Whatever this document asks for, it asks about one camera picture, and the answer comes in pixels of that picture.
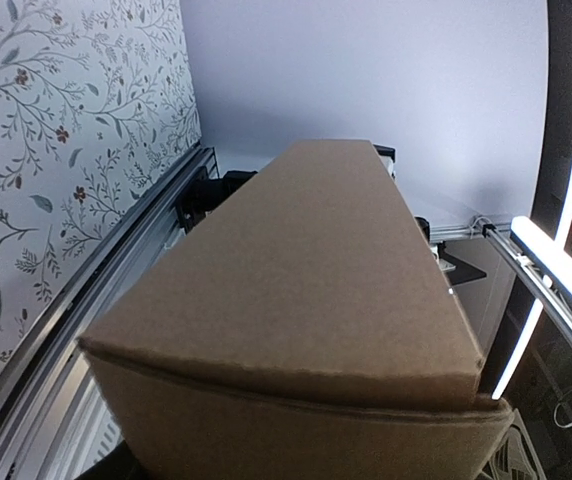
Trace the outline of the brown cardboard box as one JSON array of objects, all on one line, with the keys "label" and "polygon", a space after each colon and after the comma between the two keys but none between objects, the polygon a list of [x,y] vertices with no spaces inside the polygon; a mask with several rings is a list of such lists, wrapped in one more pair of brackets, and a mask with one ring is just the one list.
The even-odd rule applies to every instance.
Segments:
[{"label": "brown cardboard box", "polygon": [[365,140],[292,145],[78,344],[155,479],[472,479],[514,418]]}]

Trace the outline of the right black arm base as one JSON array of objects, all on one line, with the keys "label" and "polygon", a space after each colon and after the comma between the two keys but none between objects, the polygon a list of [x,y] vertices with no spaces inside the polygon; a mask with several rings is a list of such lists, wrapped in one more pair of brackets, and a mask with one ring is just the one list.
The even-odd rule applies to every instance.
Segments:
[{"label": "right black arm base", "polygon": [[188,234],[256,174],[257,171],[230,170],[222,178],[210,178],[207,168],[199,167],[174,202],[180,228]]}]

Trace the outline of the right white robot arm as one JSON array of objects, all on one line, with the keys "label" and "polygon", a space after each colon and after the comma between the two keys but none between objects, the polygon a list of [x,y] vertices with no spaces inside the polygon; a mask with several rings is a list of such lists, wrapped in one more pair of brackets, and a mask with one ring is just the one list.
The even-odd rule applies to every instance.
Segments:
[{"label": "right white robot arm", "polygon": [[374,144],[373,147],[375,148],[378,156],[380,157],[380,160],[382,161],[384,167],[386,168],[389,176],[393,180],[395,180],[396,150],[393,147],[388,147],[378,144]]}]

